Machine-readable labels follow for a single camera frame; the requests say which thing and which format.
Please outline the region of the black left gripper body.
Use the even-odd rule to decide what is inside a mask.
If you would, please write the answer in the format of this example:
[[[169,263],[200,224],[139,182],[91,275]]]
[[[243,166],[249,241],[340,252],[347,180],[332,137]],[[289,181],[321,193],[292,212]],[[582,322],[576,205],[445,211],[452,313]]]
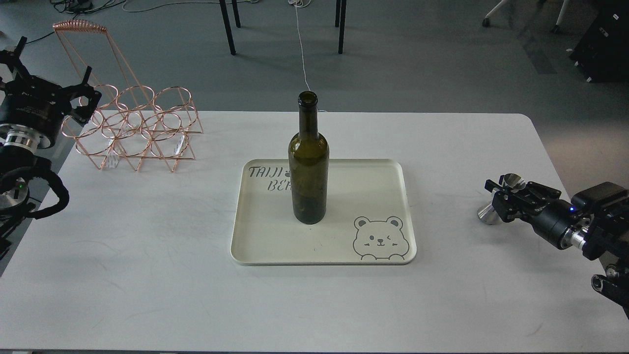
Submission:
[[[64,114],[57,107],[61,85],[41,77],[32,76],[32,82],[14,78],[1,87],[6,94],[1,103],[1,138],[9,130],[27,130],[38,137],[38,148],[51,148],[56,144]]]

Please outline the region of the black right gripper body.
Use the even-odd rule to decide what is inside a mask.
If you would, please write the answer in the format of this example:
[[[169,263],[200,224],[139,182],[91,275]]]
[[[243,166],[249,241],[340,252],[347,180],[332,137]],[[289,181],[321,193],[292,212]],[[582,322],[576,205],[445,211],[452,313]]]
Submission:
[[[522,190],[511,196],[513,217],[533,227],[534,232],[557,249],[582,242],[590,217],[580,215],[575,206],[560,199],[559,190]]]

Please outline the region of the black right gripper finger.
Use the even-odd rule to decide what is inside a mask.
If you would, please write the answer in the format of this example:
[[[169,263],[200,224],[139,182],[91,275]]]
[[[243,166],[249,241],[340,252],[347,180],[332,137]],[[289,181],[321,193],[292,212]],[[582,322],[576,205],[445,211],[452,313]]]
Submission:
[[[485,182],[485,190],[491,193],[500,193],[502,199],[533,199],[553,200],[559,199],[562,192],[533,181],[526,182],[523,179],[501,179],[498,183],[488,179]]]
[[[516,219],[521,219],[522,212],[515,202],[517,191],[493,191],[492,207],[501,222],[509,223]]]

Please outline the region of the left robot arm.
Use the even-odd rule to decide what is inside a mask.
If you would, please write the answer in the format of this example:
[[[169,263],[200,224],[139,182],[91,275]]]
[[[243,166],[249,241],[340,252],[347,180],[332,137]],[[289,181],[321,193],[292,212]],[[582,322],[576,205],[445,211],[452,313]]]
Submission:
[[[49,159],[36,155],[39,149],[54,146],[61,124],[70,117],[85,126],[99,105],[102,94],[88,79],[69,87],[29,73],[20,56],[27,44],[22,37],[12,50],[2,50],[0,60],[13,80],[1,83],[5,97],[1,103],[0,192],[1,255],[6,256],[9,236],[25,219],[43,219],[62,211],[69,204],[69,191],[52,170]],[[53,206],[36,210],[30,202],[29,182],[45,181],[57,196]]]

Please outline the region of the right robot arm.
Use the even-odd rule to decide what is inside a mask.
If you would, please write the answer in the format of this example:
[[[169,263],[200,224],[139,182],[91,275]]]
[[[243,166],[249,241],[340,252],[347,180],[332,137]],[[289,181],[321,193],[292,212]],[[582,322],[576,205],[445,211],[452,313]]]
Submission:
[[[600,183],[562,200],[560,190],[525,181],[517,174],[488,179],[485,190],[492,199],[478,211],[487,225],[522,220],[557,249],[576,247],[591,261],[611,256],[604,274],[593,275],[592,288],[605,298],[629,306],[628,191],[611,182]]]

